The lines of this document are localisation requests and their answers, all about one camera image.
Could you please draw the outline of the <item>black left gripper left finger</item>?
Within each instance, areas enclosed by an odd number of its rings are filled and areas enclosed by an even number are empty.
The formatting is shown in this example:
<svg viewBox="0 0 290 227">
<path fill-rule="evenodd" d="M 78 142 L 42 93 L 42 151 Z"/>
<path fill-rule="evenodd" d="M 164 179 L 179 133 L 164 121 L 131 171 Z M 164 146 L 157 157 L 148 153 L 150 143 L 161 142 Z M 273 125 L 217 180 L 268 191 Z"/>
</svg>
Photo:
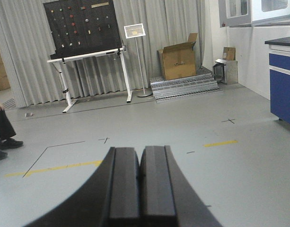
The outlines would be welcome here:
<svg viewBox="0 0 290 227">
<path fill-rule="evenodd" d="M 139 162 L 134 148 L 111 147 L 70 197 L 29 227 L 140 226 Z"/>
</svg>

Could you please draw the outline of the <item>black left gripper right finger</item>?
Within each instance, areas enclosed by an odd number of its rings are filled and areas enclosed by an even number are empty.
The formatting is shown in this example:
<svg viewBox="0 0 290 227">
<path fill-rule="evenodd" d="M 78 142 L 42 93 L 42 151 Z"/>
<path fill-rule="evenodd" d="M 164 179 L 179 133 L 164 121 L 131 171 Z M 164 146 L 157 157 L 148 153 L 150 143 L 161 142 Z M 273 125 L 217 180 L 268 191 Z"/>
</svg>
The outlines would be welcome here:
<svg viewBox="0 0 290 227">
<path fill-rule="evenodd" d="M 220 227 L 178 166 L 170 146 L 146 146 L 141 157 L 141 226 Z"/>
</svg>

